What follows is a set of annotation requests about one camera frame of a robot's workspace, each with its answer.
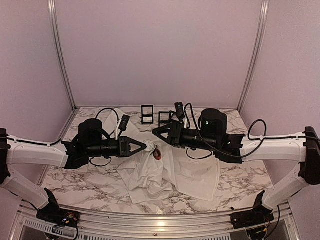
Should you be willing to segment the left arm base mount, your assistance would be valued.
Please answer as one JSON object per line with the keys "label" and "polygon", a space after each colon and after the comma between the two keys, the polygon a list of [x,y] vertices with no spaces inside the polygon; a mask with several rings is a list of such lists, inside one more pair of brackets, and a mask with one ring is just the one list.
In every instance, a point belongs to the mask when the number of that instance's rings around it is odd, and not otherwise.
{"label": "left arm base mount", "polygon": [[57,227],[67,226],[76,228],[78,226],[80,213],[69,209],[60,208],[54,194],[47,188],[44,188],[48,196],[48,204],[39,208],[36,218],[55,224]]}

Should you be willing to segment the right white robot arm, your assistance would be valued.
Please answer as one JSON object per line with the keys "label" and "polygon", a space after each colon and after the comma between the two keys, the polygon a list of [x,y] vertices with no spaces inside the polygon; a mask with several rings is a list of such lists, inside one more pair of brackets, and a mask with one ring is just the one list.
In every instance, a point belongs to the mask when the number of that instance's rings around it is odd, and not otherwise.
{"label": "right white robot arm", "polygon": [[310,185],[320,183],[320,138],[308,126],[303,132],[278,136],[228,134],[227,115],[214,108],[201,112],[194,129],[183,123],[186,114],[178,109],[177,120],[152,130],[152,134],[175,148],[207,150],[220,161],[242,164],[255,161],[291,161],[296,166],[272,188],[256,197],[247,219],[258,224],[281,202]]}

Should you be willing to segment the green round brooch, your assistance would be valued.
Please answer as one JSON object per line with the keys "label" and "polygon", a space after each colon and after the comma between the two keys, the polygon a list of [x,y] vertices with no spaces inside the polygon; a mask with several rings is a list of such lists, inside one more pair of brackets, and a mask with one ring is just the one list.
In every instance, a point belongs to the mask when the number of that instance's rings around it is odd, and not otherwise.
{"label": "green round brooch", "polygon": [[147,153],[153,153],[155,149],[157,148],[156,144],[152,141],[146,140],[143,142],[146,145],[146,148],[144,149]]}

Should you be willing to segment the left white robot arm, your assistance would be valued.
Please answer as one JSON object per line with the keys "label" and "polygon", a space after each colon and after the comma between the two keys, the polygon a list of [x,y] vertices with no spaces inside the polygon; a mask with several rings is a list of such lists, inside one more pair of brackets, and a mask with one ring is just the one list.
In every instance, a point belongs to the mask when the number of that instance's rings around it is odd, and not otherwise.
{"label": "left white robot arm", "polygon": [[125,115],[112,138],[103,129],[99,119],[90,118],[78,126],[78,134],[71,142],[32,142],[10,137],[6,129],[0,130],[0,186],[34,206],[39,212],[58,223],[63,219],[54,194],[37,186],[14,169],[16,164],[35,164],[76,170],[89,164],[91,158],[128,158],[147,148],[147,145],[122,132],[127,129],[129,117]]}

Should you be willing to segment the white button shirt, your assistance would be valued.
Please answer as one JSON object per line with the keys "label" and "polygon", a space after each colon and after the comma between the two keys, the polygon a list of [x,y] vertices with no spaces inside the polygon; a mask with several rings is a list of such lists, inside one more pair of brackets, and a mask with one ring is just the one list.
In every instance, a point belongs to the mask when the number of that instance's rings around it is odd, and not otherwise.
{"label": "white button shirt", "polygon": [[172,147],[149,131],[140,131],[132,122],[124,134],[141,143],[152,141],[162,153],[161,160],[145,150],[112,160],[133,204],[164,200],[174,190],[198,200],[214,200],[220,177],[216,158],[191,159],[185,150]]}

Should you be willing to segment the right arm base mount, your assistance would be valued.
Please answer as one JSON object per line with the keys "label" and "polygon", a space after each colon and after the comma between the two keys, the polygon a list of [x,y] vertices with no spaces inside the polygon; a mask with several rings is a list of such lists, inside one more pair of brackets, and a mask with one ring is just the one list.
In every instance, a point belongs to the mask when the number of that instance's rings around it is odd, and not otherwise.
{"label": "right arm base mount", "polygon": [[266,191],[259,193],[251,210],[234,212],[230,215],[231,224],[234,229],[247,228],[273,221],[273,211],[263,206],[263,195]]}

